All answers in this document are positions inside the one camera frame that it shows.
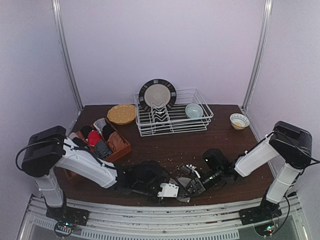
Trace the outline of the brown wooden organizer box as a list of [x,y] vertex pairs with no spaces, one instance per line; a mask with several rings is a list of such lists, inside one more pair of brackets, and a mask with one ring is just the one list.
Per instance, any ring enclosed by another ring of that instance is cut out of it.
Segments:
[[72,140],[83,143],[98,158],[114,163],[132,151],[132,146],[107,119],[100,118],[92,125],[85,125],[70,135]]

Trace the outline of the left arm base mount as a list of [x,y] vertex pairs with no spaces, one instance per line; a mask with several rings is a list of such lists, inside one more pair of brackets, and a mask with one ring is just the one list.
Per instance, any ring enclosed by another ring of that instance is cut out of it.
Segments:
[[78,226],[86,226],[90,212],[85,209],[70,207],[67,205],[67,199],[63,197],[60,207],[46,205],[46,217],[56,221],[53,232],[62,239],[69,237]]

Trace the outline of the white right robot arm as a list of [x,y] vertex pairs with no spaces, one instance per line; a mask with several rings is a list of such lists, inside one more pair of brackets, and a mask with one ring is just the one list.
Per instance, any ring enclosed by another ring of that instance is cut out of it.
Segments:
[[208,172],[201,173],[192,164],[180,166],[190,177],[178,179],[183,183],[179,187],[177,200],[188,203],[191,198],[201,195],[219,182],[234,183],[238,178],[249,176],[274,158],[282,157],[284,165],[261,201],[264,208],[275,207],[295,184],[296,179],[314,161],[312,143],[313,138],[309,131],[278,121],[271,133],[232,162],[220,149],[211,148],[202,155],[210,169]]

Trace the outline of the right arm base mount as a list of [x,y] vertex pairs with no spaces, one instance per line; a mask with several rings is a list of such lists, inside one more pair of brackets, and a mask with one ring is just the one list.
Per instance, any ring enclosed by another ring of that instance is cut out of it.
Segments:
[[270,237],[274,233],[276,230],[274,217],[282,215],[279,203],[272,203],[267,200],[267,192],[264,193],[258,206],[239,211],[242,225],[256,224],[254,230],[262,237]]

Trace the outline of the grey beige sock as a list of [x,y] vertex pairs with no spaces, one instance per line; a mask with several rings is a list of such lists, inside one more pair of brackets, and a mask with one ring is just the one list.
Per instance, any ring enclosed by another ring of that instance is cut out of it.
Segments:
[[[187,187],[188,183],[191,181],[190,178],[188,177],[178,177],[177,180],[184,186],[184,187]],[[181,203],[189,203],[191,198],[188,197],[188,196],[178,196],[176,198],[179,202]]]

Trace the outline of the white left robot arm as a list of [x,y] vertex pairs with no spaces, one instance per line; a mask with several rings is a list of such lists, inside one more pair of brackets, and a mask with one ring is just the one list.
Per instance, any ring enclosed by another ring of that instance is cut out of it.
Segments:
[[50,208],[61,208],[66,204],[66,195],[58,184],[54,168],[69,170],[104,189],[124,195],[138,193],[160,199],[176,198],[182,190],[178,181],[167,182],[165,169],[157,162],[118,166],[77,145],[66,136],[66,129],[60,125],[32,135],[16,158],[21,154],[24,157],[22,162],[15,162],[16,167],[34,178]]

